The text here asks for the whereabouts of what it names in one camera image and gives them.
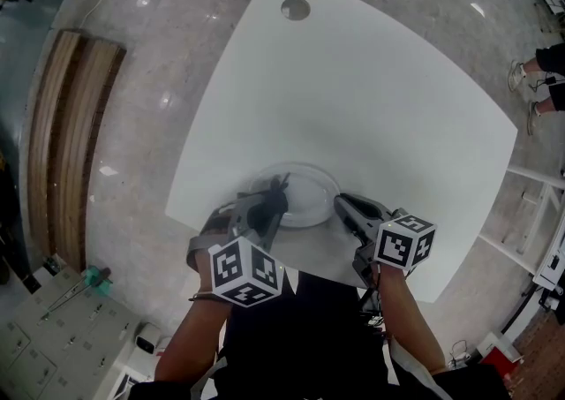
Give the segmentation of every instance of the white shoe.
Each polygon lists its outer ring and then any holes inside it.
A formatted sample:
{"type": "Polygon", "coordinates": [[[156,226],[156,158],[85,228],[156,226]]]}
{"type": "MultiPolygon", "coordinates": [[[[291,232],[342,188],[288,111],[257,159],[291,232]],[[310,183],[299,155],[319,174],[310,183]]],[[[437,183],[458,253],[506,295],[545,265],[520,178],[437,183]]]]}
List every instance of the white shoe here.
{"type": "Polygon", "coordinates": [[[537,105],[537,102],[530,102],[530,104],[528,105],[528,122],[526,125],[526,130],[528,131],[528,135],[530,136],[533,135],[533,127],[535,126],[534,121],[537,120],[537,117],[541,116],[536,109],[537,105]]]}
{"type": "Polygon", "coordinates": [[[524,65],[517,61],[512,61],[510,64],[510,71],[508,72],[508,89],[510,92],[516,91],[522,80],[526,78],[524,65]]]}

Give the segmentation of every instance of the marble floor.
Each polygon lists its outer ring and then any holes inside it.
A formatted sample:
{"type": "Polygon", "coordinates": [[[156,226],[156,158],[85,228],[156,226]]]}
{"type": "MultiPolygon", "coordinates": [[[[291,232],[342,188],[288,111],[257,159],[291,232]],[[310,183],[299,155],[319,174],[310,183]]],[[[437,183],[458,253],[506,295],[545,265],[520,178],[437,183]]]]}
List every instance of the marble floor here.
{"type": "MultiPolygon", "coordinates": [[[[64,0],[53,27],[79,26],[97,1],[64,0]]],[[[111,267],[113,295],[166,332],[184,317],[198,278],[185,265],[193,230],[163,211],[200,98],[249,1],[104,0],[84,25],[127,48],[96,147],[87,260],[111,267]]],[[[491,95],[519,131],[513,162],[558,173],[563,116],[544,117],[528,137],[526,103],[534,94],[507,87],[512,59],[560,40],[539,31],[536,0],[363,1],[427,39],[491,95]]],[[[515,228],[520,194],[535,188],[508,174],[486,229],[502,237],[515,228]]],[[[439,299],[420,306],[448,354],[455,341],[472,347],[500,328],[525,284],[525,271],[477,240],[439,299]]]]}

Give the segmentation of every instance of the table leg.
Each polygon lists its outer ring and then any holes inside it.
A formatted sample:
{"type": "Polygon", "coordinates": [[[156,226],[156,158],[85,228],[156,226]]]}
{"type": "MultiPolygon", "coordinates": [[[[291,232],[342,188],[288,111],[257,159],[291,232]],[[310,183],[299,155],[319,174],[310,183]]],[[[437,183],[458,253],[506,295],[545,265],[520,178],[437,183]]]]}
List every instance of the table leg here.
{"type": "Polygon", "coordinates": [[[513,172],[518,176],[532,178],[534,180],[538,180],[539,182],[544,182],[561,190],[565,190],[565,178],[548,176],[547,174],[542,174],[541,172],[537,172],[536,170],[528,170],[526,168],[521,168],[512,164],[509,164],[506,170],[508,172],[513,172]]]}
{"type": "Polygon", "coordinates": [[[528,194],[527,192],[522,193],[522,199],[525,200],[526,202],[530,202],[534,206],[538,205],[538,198],[532,196],[531,194],[528,194]]]}
{"type": "Polygon", "coordinates": [[[520,255],[510,246],[504,245],[504,243],[502,243],[501,241],[498,241],[482,232],[478,234],[478,237],[485,240],[489,245],[494,246],[501,253],[509,257],[511,260],[513,260],[515,263],[520,265],[520,267],[522,267],[526,271],[532,273],[533,275],[536,274],[537,270],[535,269],[535,267],[530,263],[526,262],[524,259],[522,259],[520,255]]]}

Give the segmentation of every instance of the white stand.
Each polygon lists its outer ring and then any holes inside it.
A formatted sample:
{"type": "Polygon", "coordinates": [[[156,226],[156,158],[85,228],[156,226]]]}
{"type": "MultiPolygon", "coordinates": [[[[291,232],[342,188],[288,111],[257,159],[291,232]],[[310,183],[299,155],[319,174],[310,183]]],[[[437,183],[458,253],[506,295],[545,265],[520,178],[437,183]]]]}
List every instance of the white stand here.
{"type": "Polygon", "coordinates": [[[552,291],[565,270],[565,195],[560,199],[561,194],[557,192],[565,190],[565,179],[513,165],[509,165],[507,171],[543,184],[538,198],[522,195],[522,199],[536,206],[531,227],[518,247],[506,245],[482,232],[478,236],[532,273],[534,283],[552,291]],[[547,241],[540,236],[542,226],[549,229],[551,237],[547,241]]]}

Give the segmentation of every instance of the leg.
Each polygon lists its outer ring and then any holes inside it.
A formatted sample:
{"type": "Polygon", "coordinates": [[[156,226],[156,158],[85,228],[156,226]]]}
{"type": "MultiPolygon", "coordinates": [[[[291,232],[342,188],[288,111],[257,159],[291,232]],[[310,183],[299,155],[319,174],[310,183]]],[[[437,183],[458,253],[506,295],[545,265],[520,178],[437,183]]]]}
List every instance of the leg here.
{"type": "Polygon", "coordinates": [[[543,71],[542,68],[539,67],[538,59],[536,57],[533,57],[527,63],[522,64],[522,66],[524,67],[524,72],[526,72],[526,73],[542,72],[543,71]]]}
{"type": "Polygon", "coordinates": [[[557,111],[557,109],[555,109],[554,101],[552,100],[552,98],[547,97],[543,102],[536,103],[536,111],[538,112],[538,115],[541,116],[545,113],[557,111]]]}
{"type": "Polygon", "coordinates": [[[542,114],[565,110],[565,83],[551,85],[549,87],[550,97],[543,102],[530,102],[528,109],[527,130],[531,136],[536,125],[536,120],[542,114]]]}
{"type": "Polygon", "coordinates": [[[537,49],[536,56],[525,64],[513,61],[508,72],[508,88],[514,92],[520,83],[532,72],[565,73],[565,42],[548,49],[537,49]]]}

